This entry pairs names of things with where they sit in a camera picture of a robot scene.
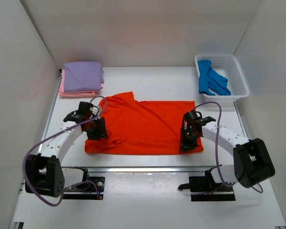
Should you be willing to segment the orange t shirt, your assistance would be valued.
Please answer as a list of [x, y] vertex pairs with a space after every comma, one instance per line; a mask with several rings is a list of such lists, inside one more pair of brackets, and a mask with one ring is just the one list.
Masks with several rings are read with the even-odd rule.
[[137, 101], [133, 92], [99, 102], [108, 138], [85, 141], [85, 153], [162, 156], [180, 154], [182, 118], [194, 101]]

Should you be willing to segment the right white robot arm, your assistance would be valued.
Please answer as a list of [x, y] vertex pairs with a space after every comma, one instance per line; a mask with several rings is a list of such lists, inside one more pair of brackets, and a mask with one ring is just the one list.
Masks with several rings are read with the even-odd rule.
[[201, 138], [214, 142], [216, 148], [223, 148], [233, 157], [233, 164], [217, 164], [205, 171], [211, 185], [227, 186], [229, 183], [239, 183], [245, 188], [251, 188], [276, 173], [262, 139], [239, 136], [217, 124], [214, 118], [202, 117], [202, 114], [195, 110], [185, 113], [180, 131], [179, 152], [188, 153], [197, 149]]

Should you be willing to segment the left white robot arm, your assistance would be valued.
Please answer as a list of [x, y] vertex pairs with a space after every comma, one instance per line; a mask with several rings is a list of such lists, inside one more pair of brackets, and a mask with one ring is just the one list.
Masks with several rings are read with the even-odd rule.
[[63, 169], [61, 163], [82, 133], [86, 133], [90, 140], [103, 140], [108, 137], [102, 112], [103, 109], [99, 105], [80, 102], [77, 110], [65, 116], [59, 132], [46, 141], [42, 150], [25, 158], [26, 192], [58, 198], [67, 188], [84, 191], [91, 185], [88, 169]]

